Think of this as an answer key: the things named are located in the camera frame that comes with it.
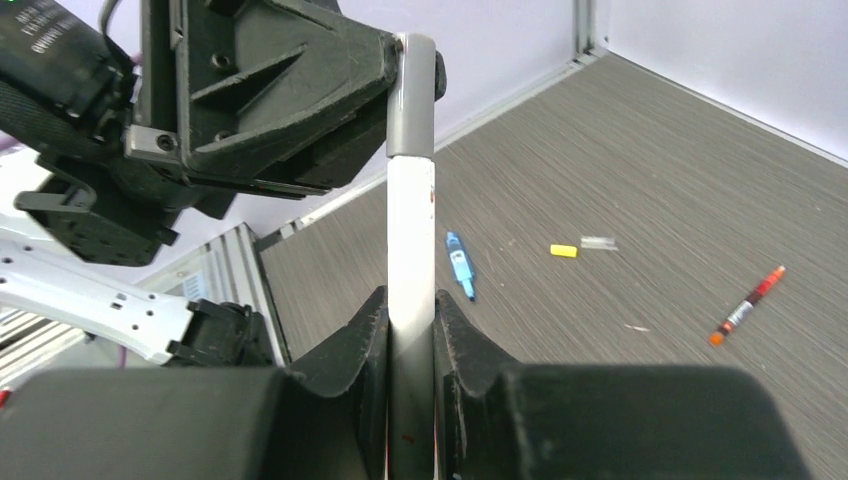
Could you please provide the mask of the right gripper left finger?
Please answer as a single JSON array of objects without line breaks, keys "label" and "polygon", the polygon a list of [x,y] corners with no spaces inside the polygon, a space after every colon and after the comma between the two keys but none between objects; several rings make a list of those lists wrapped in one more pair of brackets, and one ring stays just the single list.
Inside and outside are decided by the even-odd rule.
[{"label": "right gripper left finger", "polygon": [[5,479],[380,479],[386,290],[285,368],[41,373],[1,411]]}]

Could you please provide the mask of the yellow pen cap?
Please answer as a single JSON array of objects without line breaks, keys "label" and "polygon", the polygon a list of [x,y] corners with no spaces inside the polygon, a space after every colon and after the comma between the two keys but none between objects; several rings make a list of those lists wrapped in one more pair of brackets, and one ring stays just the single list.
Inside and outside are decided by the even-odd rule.
[{"label": "yellow pen cap", "polygon": [[551,244],[549,247],[549,253],[557,257],[576,258],[578,252],[578,247],[574,245]]}]

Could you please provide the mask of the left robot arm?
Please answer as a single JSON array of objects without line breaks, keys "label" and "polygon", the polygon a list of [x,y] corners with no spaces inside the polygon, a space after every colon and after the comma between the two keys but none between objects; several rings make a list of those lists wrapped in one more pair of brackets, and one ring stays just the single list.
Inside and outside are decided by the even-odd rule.
[{"label": "left robot arm", "polygon": [[16,195],[73,255],[1,244],[1,297],[163,366],[274,363],[248,306],[124,286],[94,264],[143,267],[188,209],[226,216],[240,194],[300,200],[346,186],[380,147],[432,152],[447,88],[423,35],[344,16],[334,1],[145,1],[139,62],[55,1],[1,5],[1,128],[48,178]]}]

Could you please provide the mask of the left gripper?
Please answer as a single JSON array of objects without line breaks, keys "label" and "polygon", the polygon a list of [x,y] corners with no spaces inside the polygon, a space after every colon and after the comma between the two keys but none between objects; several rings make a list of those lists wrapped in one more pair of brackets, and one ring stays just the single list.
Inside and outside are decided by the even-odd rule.
[{"label": "left gripper", "polygon": [[[140,14],[133,123],[178,128],[189,169],[229,189],[300,198],[349,184],[385,142],[400,54],[392,34],[306,1],[140,1]],[[135,159],[122,172],[139,190],[182,180]]]}]

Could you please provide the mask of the grey pen cap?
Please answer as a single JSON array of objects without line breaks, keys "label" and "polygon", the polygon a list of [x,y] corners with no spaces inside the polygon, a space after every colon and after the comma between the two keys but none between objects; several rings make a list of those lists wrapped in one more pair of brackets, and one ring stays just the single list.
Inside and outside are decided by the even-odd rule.
[{"label": "grey pen cap", "polygon": [[401,33],[397,78],[388,98],[386,154],[431,158],[434,153],[436,45]]}]

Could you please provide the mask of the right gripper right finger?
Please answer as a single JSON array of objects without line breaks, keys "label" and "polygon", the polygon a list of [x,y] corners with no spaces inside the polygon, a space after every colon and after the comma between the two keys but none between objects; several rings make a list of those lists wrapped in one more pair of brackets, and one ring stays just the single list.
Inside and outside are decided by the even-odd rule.
[{"label": "right gripper right finger", "polygon": [[531,364],[451,295],[433,323],[443,479],[807,479],[775,402],[740,370]]}]

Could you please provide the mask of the white acrylic marker grey tip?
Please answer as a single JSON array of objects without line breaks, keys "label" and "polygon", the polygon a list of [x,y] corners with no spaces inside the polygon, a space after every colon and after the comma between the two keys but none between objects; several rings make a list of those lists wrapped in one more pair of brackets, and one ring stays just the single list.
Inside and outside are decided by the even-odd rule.
[{"label": "white acrylic marker grey tip", "polygon": [[390,479],[434,477],[434,173],[434,163],[423,157],[396,156],[388,162]]}]

